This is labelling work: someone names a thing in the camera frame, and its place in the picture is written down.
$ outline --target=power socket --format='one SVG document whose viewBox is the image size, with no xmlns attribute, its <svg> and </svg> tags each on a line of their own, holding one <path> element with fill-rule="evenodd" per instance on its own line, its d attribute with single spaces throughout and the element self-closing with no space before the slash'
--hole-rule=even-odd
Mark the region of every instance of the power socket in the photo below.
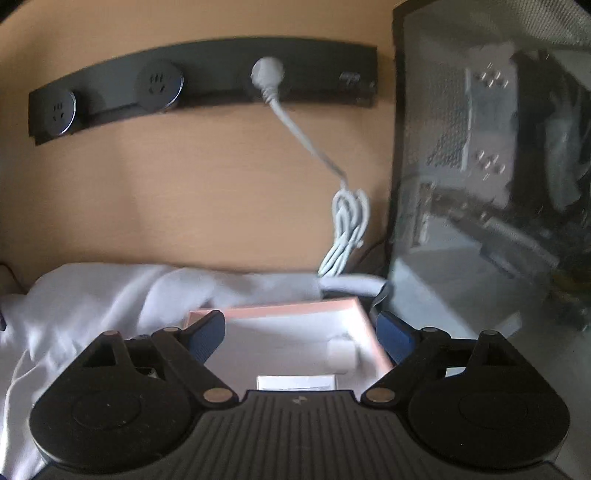
<svg viewBox="0 0 591 480">
<path fill-rule="evenodd" d="M 183 89 L 181 70 L 169 61 L 148 63 L 135 81 L 138 104 L 148 112 L 171 108 Z"/>
<path fill-rule="evenodd" d="M 47 133 L 55 138 L 71 130 L 77 113 L 76 96 L 69 90 L 56 89 L 44 104 L 44 123 Z"/>
</svg>

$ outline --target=wood panel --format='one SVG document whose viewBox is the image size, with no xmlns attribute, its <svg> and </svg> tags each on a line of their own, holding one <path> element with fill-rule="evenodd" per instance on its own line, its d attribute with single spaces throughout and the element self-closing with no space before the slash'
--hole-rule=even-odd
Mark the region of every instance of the wood panel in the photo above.
<svg viewBox="0 0 591 480">
<path fill-rule="evenodd" d="M 338 181 L 264 105 L 191 109 L 35 147 L 28 92 L 166 44 L 294 35 L 378 46 L 379 102 L 290 106 L 372 199 L 383 234 L 393 142 L 389 0 L 30 0 L 0 25 L 0 260 L 26 282 L 73 261 L 315 270 Z"/>
</svg>

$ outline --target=white cloth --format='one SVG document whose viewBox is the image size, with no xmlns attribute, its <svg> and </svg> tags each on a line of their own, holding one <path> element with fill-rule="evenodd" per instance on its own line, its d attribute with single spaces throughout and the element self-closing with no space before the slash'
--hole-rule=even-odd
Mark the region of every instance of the white cloth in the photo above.
<svg viewBox="0 0 591 480">
<path fill-rule="evenodd" d="M 70 264 L 43 276 L 27 295 L 3 297 L 0 472 L 8 480 L 27 480 L 44 466 L 28 429 L 31 408 L 100 332 L 119 330 L 130 338 L 181 325 L 189 311 L 202 307 L 316 300 L 320 289 L 315 274 Z"/>
</svg>

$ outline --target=ribbed black surface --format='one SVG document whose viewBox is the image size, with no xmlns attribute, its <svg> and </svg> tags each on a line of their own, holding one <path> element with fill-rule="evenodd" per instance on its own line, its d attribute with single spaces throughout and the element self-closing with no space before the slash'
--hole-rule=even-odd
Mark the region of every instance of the ribbed black surface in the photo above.
<svg viewBox="0 0 591 480">
<path fill-rule="evenodd" d="M 416 445 L 396 415 L 360 406 L 349 392 L 251 392 L 205 414 L 174 453 L 118 475 L 47 468 L 37 480 L 446 480 L 566 478 L 551 465 L 507 474 L 465 471 Z"/>
</svg>

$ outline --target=white cord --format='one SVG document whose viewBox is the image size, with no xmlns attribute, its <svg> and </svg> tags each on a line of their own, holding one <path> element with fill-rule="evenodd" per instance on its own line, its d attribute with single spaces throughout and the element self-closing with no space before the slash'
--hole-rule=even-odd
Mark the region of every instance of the white cord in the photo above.
<svg viewBox="0 0 591 480">
<path fill-rule="evenodd" d="M 335 242 L 318 269 L 319 277 L 340 275 L 354 248 L 363 245 L 369 223 L 369 199 L 363 190 L 353 193 L 347 175 L 324 152 L 314 146 L 308 136 L 290 118 L 279 103 L 278 87 L 283 81 L 283 65 L 273 57 L 264 57 L 252 68 L 252 83 L 261 90 L 262 97 L 289 131 L 306 150 L 323 162 L 340 179 L 340 190 L 332 201 Z"/>
</svg>

